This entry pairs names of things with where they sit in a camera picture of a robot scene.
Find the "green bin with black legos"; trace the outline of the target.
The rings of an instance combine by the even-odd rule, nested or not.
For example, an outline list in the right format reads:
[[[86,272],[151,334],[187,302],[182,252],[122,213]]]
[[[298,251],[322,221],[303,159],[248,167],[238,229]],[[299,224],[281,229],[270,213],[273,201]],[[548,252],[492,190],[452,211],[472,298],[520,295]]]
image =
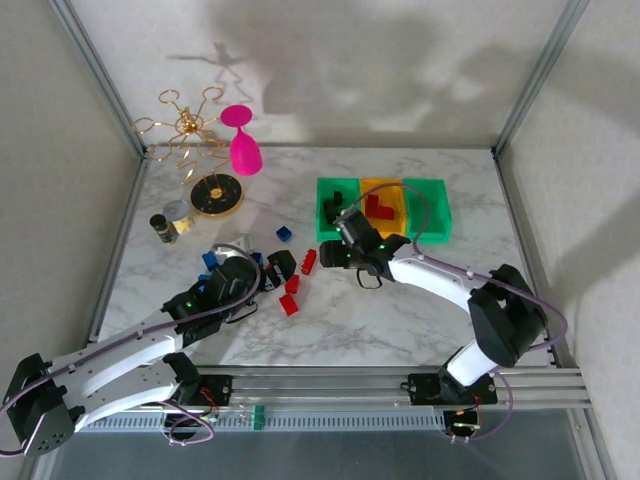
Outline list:
[[[360,196],[360,180],[358,178],[338,177],[320,177],[317,179],[315,225],[318,242],[340,239],[335,225],[328,225],[324,218],[323,204],[333,200],[334,191],[340,191],[343,195],[343,211]]]

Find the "yellow plastic bin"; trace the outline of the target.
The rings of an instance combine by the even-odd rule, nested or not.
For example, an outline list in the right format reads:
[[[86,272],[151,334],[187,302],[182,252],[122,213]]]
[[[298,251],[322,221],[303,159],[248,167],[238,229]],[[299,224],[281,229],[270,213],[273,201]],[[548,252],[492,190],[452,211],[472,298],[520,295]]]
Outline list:
[[[383,238],[387,238],[391,234],[405,236],[407,233],[408,214],[404,189],[399,186],[384,187],[371,194],[379,196],[379,206],[388,206],[395,210],[395,220],[385,221],[378,218],[368,218],[365,215],[365,200],[367,195],[361,200],[361,207],[369,223],[379,231]]]

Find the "green plastic bin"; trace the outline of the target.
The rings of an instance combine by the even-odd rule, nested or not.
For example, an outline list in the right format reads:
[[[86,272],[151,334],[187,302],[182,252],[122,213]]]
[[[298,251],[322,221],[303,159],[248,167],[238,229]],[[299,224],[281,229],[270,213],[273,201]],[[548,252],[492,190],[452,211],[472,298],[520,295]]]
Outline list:
[[[408,214],[406,236],[414,240],[427,221],[418,243],[448,243],[453,220],[445,182],[442,179],[405,178],[403,183],[410,186],[409,190],[404,190]]]

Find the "silver tin can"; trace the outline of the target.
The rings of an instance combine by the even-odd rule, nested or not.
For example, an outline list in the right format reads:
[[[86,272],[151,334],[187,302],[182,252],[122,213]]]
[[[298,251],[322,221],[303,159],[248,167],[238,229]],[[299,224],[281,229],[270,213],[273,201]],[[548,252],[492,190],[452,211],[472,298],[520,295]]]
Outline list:
[[[179,235],[188,233],[194,227],[192,207],[186,200],[168,202],[164,206],[162,214]]]

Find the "small dark spice bottle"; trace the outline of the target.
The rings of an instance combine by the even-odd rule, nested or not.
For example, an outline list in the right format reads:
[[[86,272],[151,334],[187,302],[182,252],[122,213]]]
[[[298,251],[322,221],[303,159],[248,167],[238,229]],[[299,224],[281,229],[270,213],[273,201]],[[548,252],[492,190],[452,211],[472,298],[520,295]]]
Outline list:
[[[149,224],[163,244],[171,245],[176,242],[178,234],[173,224],[164,215],[154,214],[149,219]]]

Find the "pink wine glass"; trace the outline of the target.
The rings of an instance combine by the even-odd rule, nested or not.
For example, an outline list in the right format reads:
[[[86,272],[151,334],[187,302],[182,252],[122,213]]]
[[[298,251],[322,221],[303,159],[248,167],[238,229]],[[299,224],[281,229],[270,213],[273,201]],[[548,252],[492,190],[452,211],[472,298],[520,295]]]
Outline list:
[[[243,130],[252,118],[252,110],[241,104],[228,106],[220,115],[220,120],[225,126],[236,130],[236,135],[230,143],[230,160],[233,170],[241,176],[253,176],[263,167],[258,143]]]

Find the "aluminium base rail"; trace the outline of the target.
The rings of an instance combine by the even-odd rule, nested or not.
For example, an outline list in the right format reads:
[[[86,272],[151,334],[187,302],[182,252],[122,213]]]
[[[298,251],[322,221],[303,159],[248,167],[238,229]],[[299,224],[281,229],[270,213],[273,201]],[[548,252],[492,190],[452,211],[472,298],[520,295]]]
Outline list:
[[[269,411],[375,411],[432,407],[456,410],[479,405],[486,409],[589,409],[586,383],[575,368],[522,367],[501,371],[476,383],[475,402],[428,405],[401,388],[411,379],[424,380],[434,367],[285,367],[210,366],[205,375],[233,377],[232,393],[223,412],[247,412],[255,405]]]

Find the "aluminium frame post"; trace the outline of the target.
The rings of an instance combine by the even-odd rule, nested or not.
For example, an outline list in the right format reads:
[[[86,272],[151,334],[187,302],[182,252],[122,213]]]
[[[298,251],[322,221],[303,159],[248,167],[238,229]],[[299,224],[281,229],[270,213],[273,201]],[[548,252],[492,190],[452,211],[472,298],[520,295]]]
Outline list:
[[[140,134],[134,131],[132,118],[71,0],[46,0],[46,2],[95,80],[126,140],[136,154],[144,158],[147,153],[145,143]]]
[[[559,60],[591,0],[566,0],[564,7],[492,146],[496,163],[506,152]]]

